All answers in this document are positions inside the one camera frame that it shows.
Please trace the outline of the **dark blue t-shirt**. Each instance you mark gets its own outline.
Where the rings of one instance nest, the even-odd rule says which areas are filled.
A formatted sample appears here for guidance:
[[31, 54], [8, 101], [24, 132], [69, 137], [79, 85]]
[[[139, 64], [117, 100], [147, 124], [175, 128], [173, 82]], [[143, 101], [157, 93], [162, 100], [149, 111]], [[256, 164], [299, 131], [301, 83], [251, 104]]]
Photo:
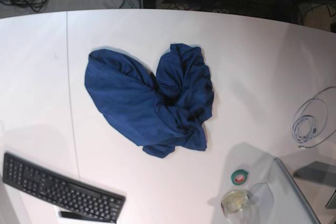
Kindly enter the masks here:
[[107, 122], [145, 153], [206, 150], [203, 123], [212, 117], [214, 91], [200, 47], [172, 44], [156, 73], [120, 52], [95, 50], [85, 88]]

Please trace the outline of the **green tape roll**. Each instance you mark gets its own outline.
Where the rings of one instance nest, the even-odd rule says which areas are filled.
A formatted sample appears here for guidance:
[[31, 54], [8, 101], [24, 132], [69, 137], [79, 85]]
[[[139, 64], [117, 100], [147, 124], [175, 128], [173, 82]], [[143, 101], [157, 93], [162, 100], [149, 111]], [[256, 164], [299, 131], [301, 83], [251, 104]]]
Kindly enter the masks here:
[[231, 174], [231, 181], [234, 185], [244, 184], [248, 179], [249, 172], [244, 169], [238, 169]]

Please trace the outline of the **clear tape dispenser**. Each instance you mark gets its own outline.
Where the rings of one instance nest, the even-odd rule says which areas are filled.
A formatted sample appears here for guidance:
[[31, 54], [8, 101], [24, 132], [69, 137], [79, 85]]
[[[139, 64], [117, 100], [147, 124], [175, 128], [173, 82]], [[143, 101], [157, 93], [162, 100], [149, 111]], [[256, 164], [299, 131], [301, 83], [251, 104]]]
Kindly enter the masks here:
[[250, 223], [253, 215], [248, 191], [242, 189], [232, 190], [224, 195], [221, 208], [228, 223]]

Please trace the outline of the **black computer keyboard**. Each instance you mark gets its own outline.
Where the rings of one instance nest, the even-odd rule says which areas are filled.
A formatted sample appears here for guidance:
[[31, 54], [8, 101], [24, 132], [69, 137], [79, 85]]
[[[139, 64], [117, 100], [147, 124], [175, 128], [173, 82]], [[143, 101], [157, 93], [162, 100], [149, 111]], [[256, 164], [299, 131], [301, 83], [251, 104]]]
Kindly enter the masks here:
[[45, 202], [65, 209], [69, 217], [116, 223], [126, 198], [52, 172], [6, 152], [3, 182]]

